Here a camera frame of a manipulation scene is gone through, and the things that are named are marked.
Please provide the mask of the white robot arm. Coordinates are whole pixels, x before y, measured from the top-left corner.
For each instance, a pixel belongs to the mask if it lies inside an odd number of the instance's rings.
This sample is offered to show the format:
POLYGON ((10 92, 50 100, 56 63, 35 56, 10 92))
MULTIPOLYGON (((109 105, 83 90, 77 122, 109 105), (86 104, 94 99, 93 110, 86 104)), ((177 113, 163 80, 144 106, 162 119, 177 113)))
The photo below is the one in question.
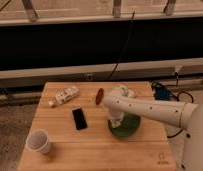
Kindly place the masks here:
POLYGON ((108 94, 103 104, 113 119, 118 119, 120 113, 126 112, 185 130, 182 170, 203 171, 203 103, 142 100, 108 94))

